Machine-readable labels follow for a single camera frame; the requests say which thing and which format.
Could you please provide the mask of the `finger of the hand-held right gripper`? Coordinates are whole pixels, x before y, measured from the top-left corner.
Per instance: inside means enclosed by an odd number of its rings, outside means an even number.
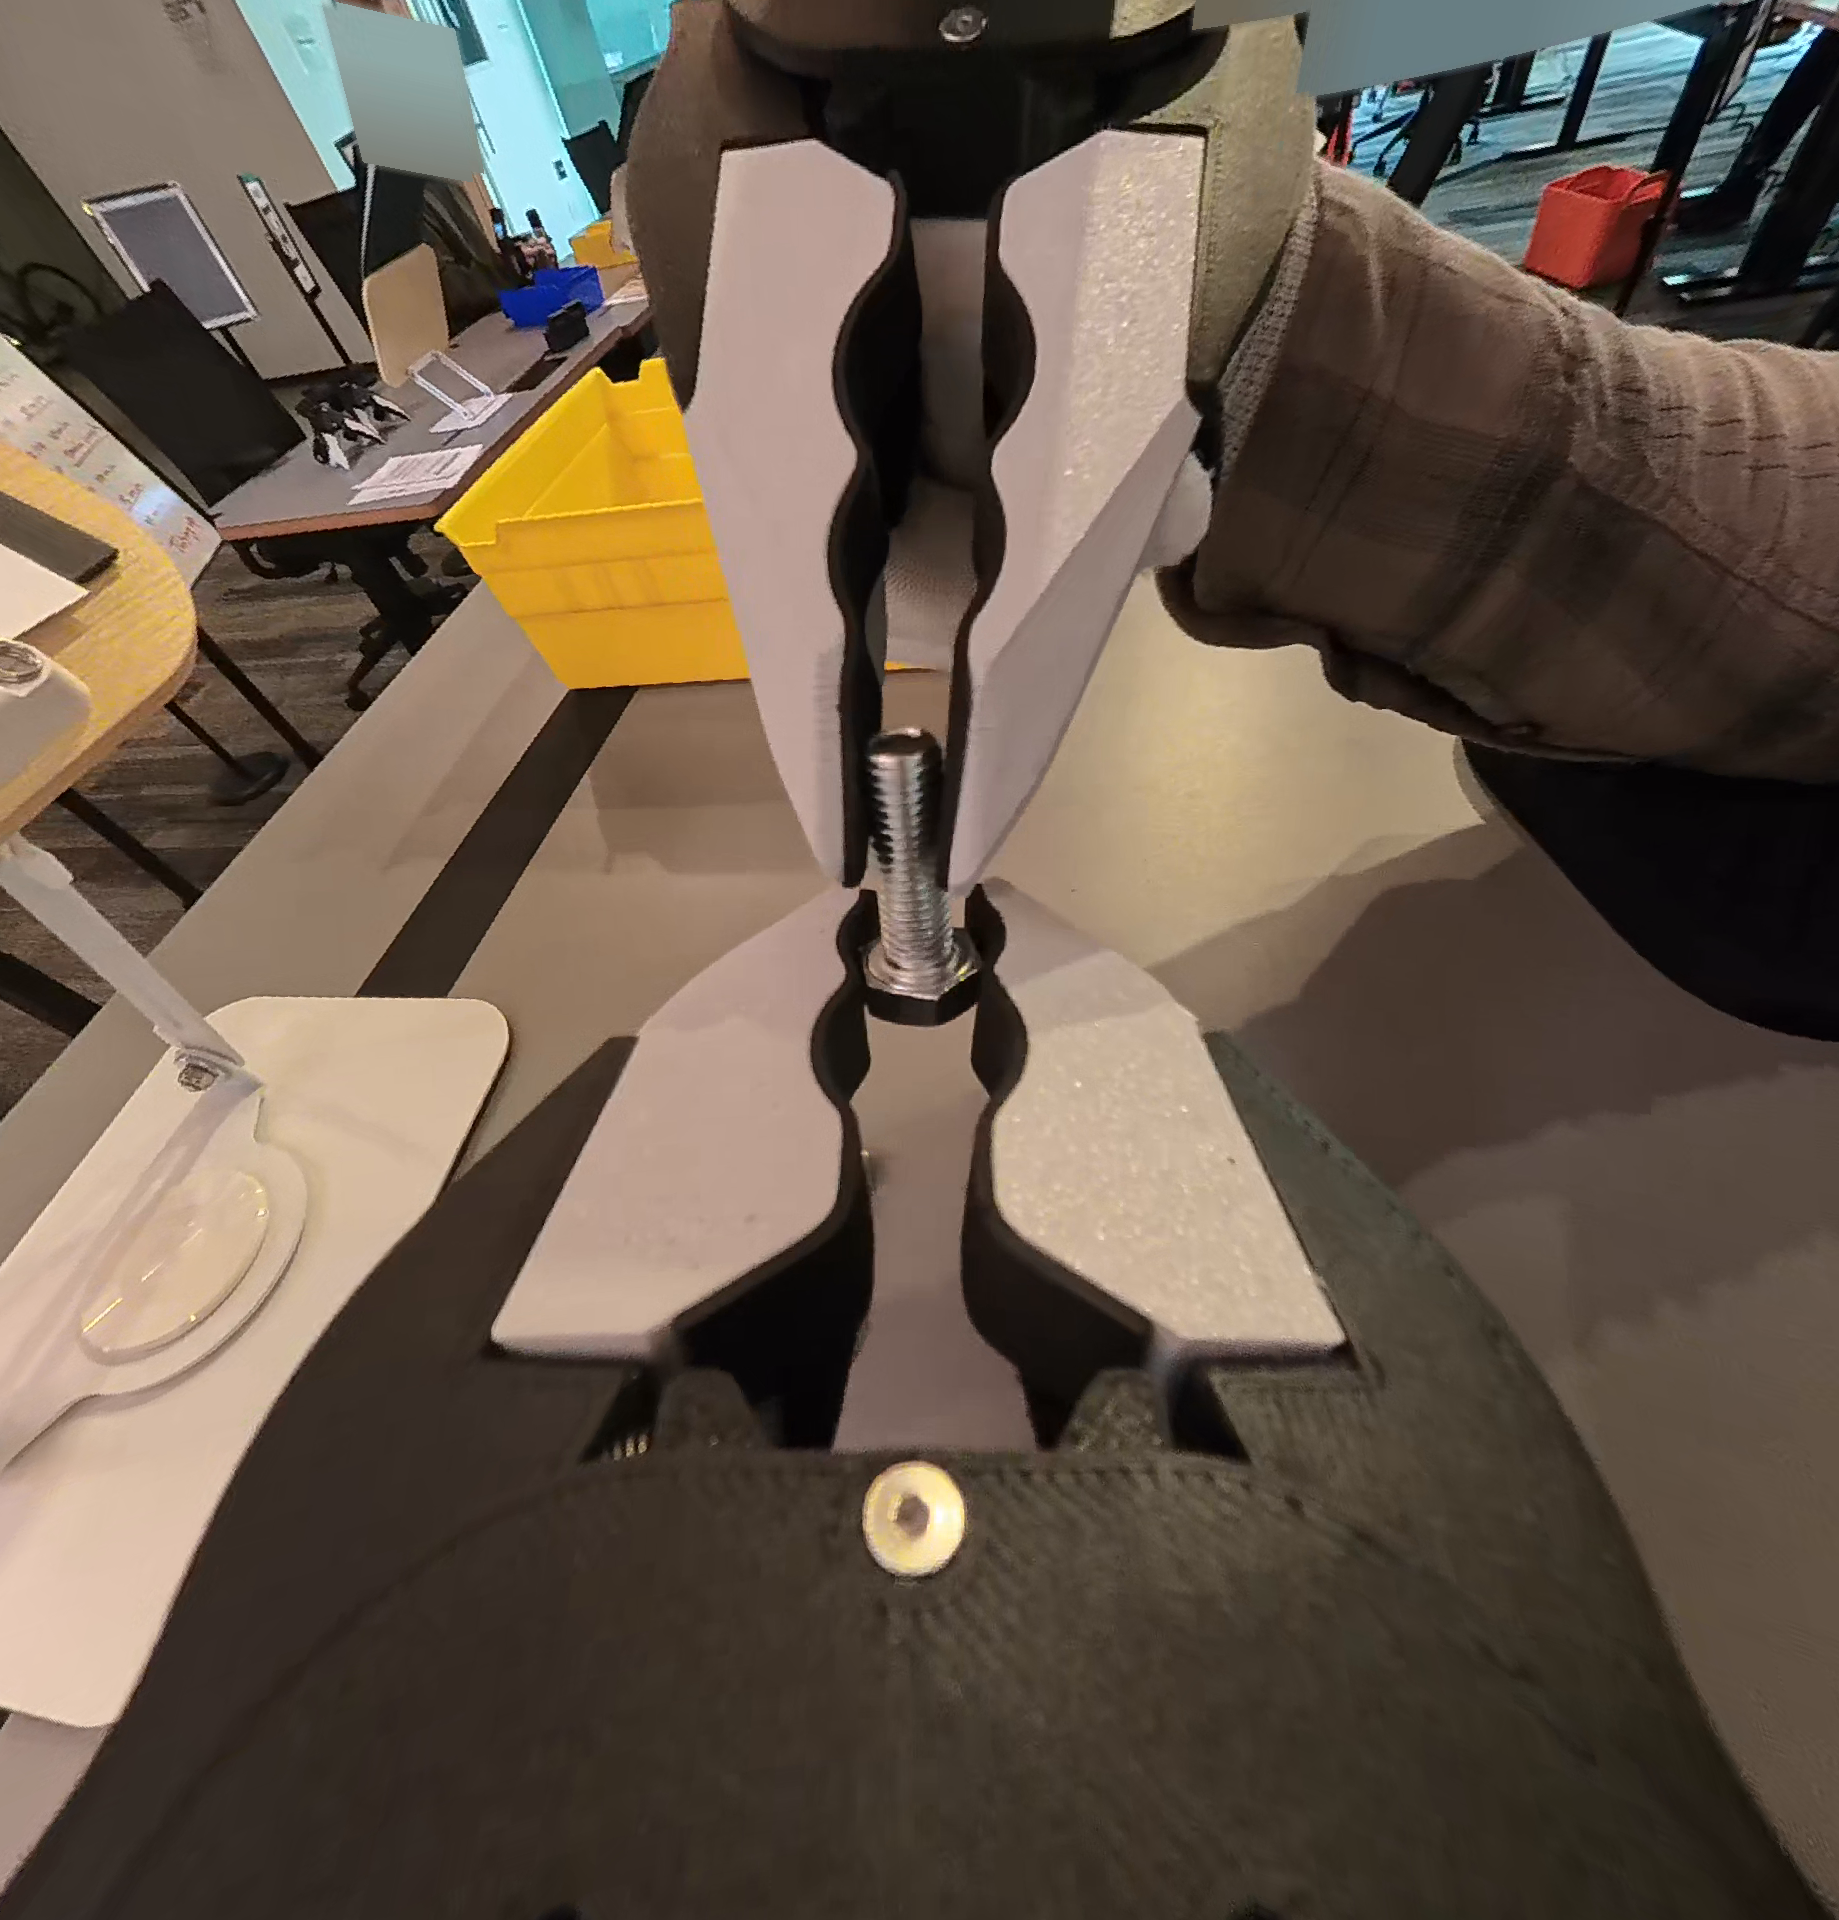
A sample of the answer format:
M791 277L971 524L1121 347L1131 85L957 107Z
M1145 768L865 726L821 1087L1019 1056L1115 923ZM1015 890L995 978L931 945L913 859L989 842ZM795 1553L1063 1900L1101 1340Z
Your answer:
M985 224L971 603L937 876L969 890L1067 732L1197 434L1187 345L1205 139L1105 129Z
M889 533L915 467L921 295L905 194L799 138L717 175L685 428L767 746L815 864L867 864Z

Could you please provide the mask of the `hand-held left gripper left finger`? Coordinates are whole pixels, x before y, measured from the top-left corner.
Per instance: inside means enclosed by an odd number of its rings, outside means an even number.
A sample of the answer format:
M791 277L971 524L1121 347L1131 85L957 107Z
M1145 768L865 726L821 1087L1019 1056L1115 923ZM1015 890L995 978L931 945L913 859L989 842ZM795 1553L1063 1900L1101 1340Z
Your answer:
M721 1371L783 1444L833 1444L873 1296L851 1098L875 929L865 892L821 892L643 1024L499 1305L501 1351Z

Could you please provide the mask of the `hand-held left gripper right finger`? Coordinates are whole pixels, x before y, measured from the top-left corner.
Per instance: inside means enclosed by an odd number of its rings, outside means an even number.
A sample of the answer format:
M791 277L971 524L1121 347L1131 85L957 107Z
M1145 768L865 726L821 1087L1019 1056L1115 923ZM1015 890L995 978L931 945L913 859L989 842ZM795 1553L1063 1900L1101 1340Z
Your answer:
M961 1294L1053 1442L1103 1375L1163 1416L1227 1366L1339 1363L1347 1331L1197 1017L1013 883L965 901L985 1094Z

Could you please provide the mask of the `yellow plastic bin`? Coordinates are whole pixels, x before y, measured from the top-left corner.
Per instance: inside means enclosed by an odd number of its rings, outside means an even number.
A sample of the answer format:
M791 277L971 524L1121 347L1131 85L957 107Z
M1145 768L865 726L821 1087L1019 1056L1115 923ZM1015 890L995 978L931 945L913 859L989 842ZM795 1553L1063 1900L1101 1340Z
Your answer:
M747 676L661 355L575 381L437 530L573 692Z

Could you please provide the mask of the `silver hex bolt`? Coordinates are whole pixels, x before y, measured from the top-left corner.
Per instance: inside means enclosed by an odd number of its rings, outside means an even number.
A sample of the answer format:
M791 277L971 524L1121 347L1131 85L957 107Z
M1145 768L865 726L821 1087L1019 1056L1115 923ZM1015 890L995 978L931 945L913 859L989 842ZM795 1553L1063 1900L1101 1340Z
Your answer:
M877 929L861 953L865 1000L879 1020L911 1028L951 1024L979 993L977 947L933 870L937 783L869 775Z

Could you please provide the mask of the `person's right forearm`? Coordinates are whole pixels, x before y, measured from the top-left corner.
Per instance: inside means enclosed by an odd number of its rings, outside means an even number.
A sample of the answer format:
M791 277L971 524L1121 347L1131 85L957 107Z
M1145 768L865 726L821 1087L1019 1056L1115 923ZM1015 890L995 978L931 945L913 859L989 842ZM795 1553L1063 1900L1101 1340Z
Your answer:
M1839 783L1839 350L1626 323L1307 173L1173 621L1505 751Z

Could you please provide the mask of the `person's right hand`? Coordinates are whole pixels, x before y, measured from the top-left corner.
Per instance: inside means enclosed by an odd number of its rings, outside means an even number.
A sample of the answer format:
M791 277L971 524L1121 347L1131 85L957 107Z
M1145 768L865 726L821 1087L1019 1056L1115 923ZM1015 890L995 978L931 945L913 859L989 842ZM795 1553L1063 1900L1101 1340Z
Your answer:
M1201 224L1187 335L1197 425L1141 556L1185 563L1207 538L1225 470L1243 452L1279 371L1317 233L1317 139L1297 165L1259 165Z

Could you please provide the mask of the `white tablet stand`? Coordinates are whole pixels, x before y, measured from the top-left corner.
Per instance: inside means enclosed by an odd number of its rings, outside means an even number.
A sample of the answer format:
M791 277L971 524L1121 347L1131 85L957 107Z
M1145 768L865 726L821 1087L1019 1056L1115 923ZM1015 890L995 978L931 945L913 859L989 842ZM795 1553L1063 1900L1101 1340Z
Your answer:
M497 417L511 400L443 350L413 359L407 377L437 407L425 428L435 436L475 430Z

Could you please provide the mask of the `white paper sheets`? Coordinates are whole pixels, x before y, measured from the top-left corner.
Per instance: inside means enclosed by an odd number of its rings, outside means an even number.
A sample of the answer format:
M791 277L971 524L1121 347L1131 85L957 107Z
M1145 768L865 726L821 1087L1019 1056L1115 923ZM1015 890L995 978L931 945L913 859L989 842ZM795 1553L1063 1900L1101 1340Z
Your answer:
M375 506L451 491L465 482L483 452L481 443L449 443L393 454L355 480L349 506Z

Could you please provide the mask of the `black and white folded object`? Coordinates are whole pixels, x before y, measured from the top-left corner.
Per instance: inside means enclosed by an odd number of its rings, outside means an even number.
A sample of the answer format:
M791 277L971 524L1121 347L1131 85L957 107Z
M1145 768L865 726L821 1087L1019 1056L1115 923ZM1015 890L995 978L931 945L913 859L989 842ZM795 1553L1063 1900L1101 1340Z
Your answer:
M405 407L379 387L375 371L367 367L309 381L295 396L293 412L307 428L313 459L337 470L351 467L357 452L383 443L389 432L407 421Z

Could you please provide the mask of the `grey background desk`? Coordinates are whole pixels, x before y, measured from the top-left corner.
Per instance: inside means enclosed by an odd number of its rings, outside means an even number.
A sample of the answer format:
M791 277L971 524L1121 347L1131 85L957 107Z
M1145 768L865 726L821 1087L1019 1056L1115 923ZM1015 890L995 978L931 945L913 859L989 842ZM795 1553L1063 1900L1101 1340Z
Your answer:
M321 465L307 446L295 448L211 512L219 538L235 550L337 563L365 592L375 615L359 629L359 661L347 680L349 708L367 708L369 680L385 656L415 656L475 585L469 570L457 579L443 579L437 571L413 576L403 556L415 532L437 526L581 376L617 357L625 344L639 345L645 323L643 285L637 279L589 317L585 339L561 354L547 351L539 332L517 329L499 315L483 317L459 335L451 357L495 392L511 396L499 415L469 432L435 436L425 428L437 407L409 386L399 394L407 421L383 443L357 452L351 467ZM485 452L451 491L349 506L355 480L383 459L467 443L481 443Z

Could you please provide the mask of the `black office chair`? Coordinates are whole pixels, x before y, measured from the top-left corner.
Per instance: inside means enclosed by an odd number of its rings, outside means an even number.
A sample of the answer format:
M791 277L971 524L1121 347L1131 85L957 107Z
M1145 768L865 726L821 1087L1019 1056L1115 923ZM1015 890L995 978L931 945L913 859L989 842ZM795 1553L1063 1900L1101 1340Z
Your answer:
M307 428L163 277L115 311L69 328L59 350L203 510L307 443Z

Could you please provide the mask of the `silver framed sign stand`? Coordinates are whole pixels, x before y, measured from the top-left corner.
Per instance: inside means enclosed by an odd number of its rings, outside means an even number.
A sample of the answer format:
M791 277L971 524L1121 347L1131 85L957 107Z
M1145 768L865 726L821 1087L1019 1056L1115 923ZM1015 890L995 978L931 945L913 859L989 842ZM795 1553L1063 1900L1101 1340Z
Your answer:
M209 332L259 319L251 291L179 183L95 195L83 209L143 291L161 283Z

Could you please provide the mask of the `person's dark clothing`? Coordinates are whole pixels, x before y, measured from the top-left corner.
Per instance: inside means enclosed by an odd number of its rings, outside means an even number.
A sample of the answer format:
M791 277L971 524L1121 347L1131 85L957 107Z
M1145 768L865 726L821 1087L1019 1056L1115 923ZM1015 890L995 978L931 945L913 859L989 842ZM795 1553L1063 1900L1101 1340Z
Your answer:
M1839 1043L1839 782L1531 756L1467 741L1471 777L1674 988Z

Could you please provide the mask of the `printed instruction sheet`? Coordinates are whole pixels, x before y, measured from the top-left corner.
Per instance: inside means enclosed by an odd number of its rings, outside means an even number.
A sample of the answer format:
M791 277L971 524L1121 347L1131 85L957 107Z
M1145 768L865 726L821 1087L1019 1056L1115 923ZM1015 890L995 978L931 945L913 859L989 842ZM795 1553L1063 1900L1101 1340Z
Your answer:
M87 587L0 541L0 639L21 639L85 593Z

